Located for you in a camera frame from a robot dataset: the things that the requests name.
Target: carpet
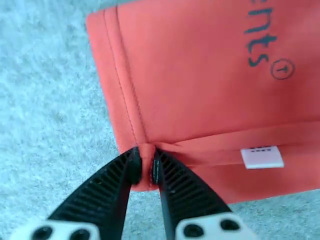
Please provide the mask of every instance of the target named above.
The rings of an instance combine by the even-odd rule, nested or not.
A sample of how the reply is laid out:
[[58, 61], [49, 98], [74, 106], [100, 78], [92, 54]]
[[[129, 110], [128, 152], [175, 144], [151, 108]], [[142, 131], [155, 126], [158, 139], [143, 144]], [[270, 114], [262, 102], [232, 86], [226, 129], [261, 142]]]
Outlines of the carpet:
[[[85, 28], [117, 2], [0, 1], [0, 239], [118, 154]], [[262, 240], [320, 239], [319, 190], [231, 208]], [[123, 239], [164, 238], [158, 192], [132, 192]]]

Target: seam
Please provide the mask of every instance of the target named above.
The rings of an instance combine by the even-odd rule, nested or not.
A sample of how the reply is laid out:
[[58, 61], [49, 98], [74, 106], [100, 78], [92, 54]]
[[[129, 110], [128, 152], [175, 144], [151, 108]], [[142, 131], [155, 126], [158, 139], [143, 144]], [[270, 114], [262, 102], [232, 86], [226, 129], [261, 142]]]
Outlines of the seam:
[[128, 78], [129, 78], [128, 80], [129, 80], [129, 82], [131, 84], [133, 97], [134, 97], [134, 99], [136, 101], [136, 104], [137, 104], [138, 115], [139, 115], [140, 122], [141, 122], [141, 125], [142, 125], [142, 131], [143, 131], [143, 135], [144, 135], [144, 138], [145, 138], [145, 142], [148, 143], [149, 141], [148, 141], [148, 137], [147, 137], [146, 126], [145, 126], [145, 124], [144, 124], [144, 122], [142, 120], [141, 106], [140, 106], [140, 103], [139, 103], [139, 100], [138, 100], [138, 96], [137, 96], [134, 84], [132, 82], [130, 62], [129, 62], [129, 59], [128, 59], [127, 50], [126, 50], [126, 47], [125, 47], [125, 44], [124, 44], [124, 41], [123, 41], [123, 37], [122, 37], [122, 32], [121, 32], [121, 27], [120, 27], [120, 22], [119, 22], [119, 16], [118, 16], [118, 5], [115, 7], [115, 13], [116, 13], [116, 21], [117, 21], [117, 24], [118, 24], [118, 27], [119, 27], [119, 31], [120, 31], [120, 41], [121, 41], [121, 45], [122, 45], [122, 47], [124, 49], [124, 57], [125, 57], [125, 60], [126, 60], [126, 67], [127, 67]]
[[132, 121], [131, 121], [131, 118], [130, 118], [130, 115], [129, 115], [127, 101], [126, 101], [126, 98], [125, 98], [123, 87], [122, 87], [121, 82], [120, 82], [119, 72], [118, 72], [118, 68], [117, 68], [117, 64], [116, 64], [116, 58], [115, 58], [114, 49], [113, 49], [111, 41], [110, 41], [108, 26], [107, 26], [107, 22], [106, 22], [106, 10], [103, 11], [103, 21], [104, 21], [104, 26], [105, 26], [105, 29], [106, 29], [107, 39], [109, 41], [109, 46], [110, 46], [110, 49], [111, 49], [111, 55], [112, 55], [113, 65], [114, 65], [115, 72], [116, 72], [117, 82], [119, 83], [120, 90], [121, 90], [121, 95], [122, 95], [122, 98], [123, 98], [123, 101], [124, 101], [126, 114], [127, 114], [128, 118], [129, 118], [129, 123], [130, 123], [131, 131], [132, 131], [132, 135], [134, 137], [135, 143], [138, 144], [137, 137], [136, 137], [136, 134], [135, 134], [135, 131], [134, 131], [134, 126], [132, 124]]

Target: orange bag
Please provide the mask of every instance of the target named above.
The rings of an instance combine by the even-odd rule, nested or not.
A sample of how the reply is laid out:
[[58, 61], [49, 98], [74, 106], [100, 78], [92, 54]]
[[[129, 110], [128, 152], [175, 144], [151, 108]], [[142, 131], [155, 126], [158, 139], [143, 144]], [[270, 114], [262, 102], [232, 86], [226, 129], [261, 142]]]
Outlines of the orange bag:
[[[227, 203], [320, 186], [320, 1], [139, 0], [87, 18], [120, 152], [155, 146]], [[284, 168], [246, 169], [278, 146]]]

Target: white label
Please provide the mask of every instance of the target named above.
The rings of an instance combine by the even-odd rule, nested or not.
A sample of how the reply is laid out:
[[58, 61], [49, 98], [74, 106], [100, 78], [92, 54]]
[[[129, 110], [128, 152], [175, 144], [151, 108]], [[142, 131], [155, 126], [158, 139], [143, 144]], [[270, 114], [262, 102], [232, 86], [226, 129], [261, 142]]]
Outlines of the white label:
[[247, 169], [283, 168], [285, 166], [277, 146], [264, 146], [241, 149]]

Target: hole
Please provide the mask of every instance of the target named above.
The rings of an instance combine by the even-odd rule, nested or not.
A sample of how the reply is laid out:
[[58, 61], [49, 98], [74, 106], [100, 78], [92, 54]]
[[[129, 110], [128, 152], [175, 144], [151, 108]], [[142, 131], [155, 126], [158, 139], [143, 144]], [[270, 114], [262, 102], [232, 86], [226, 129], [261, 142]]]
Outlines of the hole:
[[238, 225], [238, 223], [230, 219], [225, 219], [221, 221], [220, 226], [223, 230], [226, 230], [226, 231], [235, 231], [240, 229], [240, 226]]
[[89, 240], [90, 233], [85, 229], [79, 229], [72, 233], [70, 240]]
[[204, 235], [204, 230], [197, 224], [189, 224], [183, 230], [187, 238], [198, 238]]
[[38, 228], [32, 235], [32, 240], [48, 240], [53, 230], [50, 226], [42, 226]]

